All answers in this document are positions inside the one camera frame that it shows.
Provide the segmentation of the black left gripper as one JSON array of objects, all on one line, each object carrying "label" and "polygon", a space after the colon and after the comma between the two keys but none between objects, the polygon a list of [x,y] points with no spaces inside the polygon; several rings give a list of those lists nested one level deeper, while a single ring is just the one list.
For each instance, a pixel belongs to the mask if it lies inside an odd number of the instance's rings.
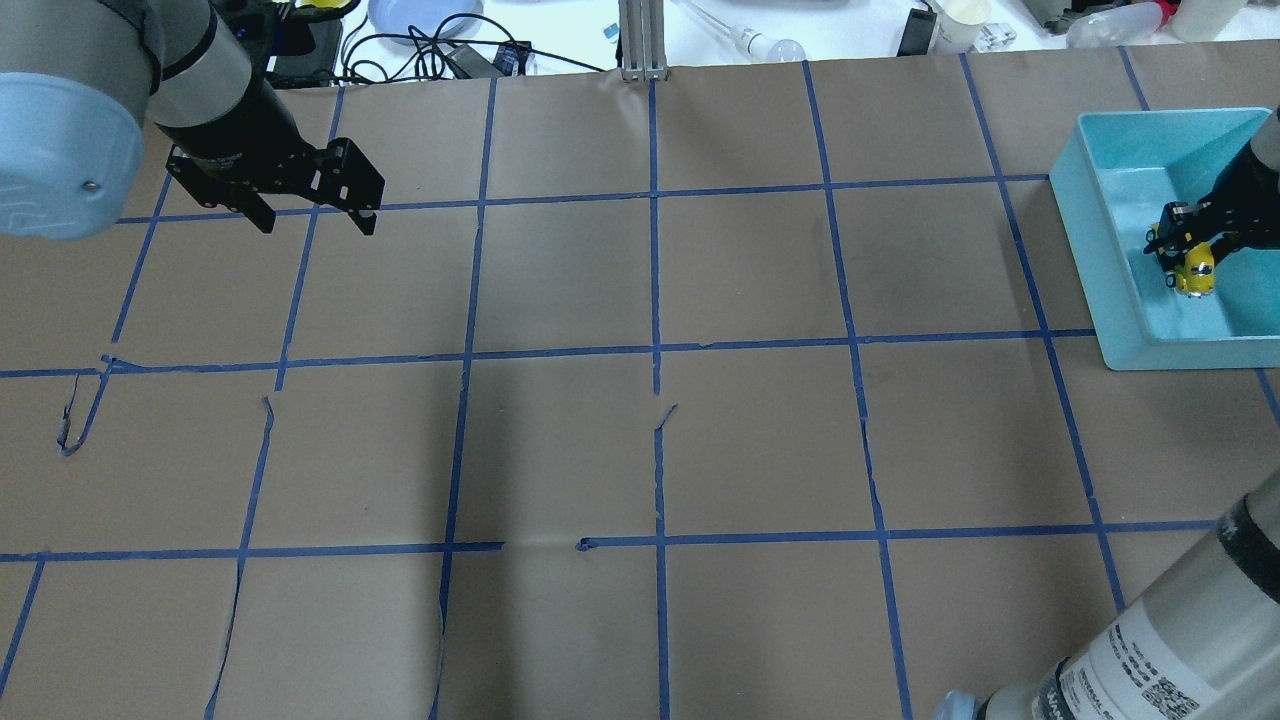
[{"label": "black left gripper", "polygon": [[262,197],[289,195],[346,211],[364,236],[376,229],[383,174],[351,138],[325,147],[306,141],[261,76],[251,76],[236,102],[209,122],[154,124],[172,141],[166,169],[202,208],[239,213],[270,234],[276,214]]}]

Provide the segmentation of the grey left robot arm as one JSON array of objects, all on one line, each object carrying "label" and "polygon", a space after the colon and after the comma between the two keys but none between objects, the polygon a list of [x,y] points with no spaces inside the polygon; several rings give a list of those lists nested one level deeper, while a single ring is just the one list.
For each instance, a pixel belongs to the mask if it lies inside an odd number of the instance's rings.
[{"label": "grey left robot arm", "polygon": [[288,195],[375,231],[383,176],[349,138],[305,140],[211,3],[5,1],[1,20],[4,234],[82,240],[114,224],[145,122],[202,208],[269,233],[266,196]]}]

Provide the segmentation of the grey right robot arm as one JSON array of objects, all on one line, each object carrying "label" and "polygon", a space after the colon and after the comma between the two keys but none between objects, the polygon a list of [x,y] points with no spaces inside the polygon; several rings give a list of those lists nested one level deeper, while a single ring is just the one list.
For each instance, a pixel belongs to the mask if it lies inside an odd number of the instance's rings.
[{"label": "grey right robot arm", "polygon": [[[1105,365],[1277,360],[1277,292],[1213,296],[1277,243],[1277,114],[1087,113],[1050,172]],[[1277,478],[1242,496],[1088,644],[1036,684],[947,693],[937,719],[1275,719]]]}]

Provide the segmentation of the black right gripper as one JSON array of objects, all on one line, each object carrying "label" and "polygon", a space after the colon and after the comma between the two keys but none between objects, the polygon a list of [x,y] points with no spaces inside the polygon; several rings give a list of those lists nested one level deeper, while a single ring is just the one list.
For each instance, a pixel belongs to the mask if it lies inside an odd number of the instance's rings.
[{"label": "black right gripper", "polygon": [[1198,202],[1170,202],[1147,232],[1144,254],[1180,258],[1198,242],[1207,242],[1215,270],[1242,249],[1276,250],[1279,123],[1272,110],[1249,141],[1219,173]]}]

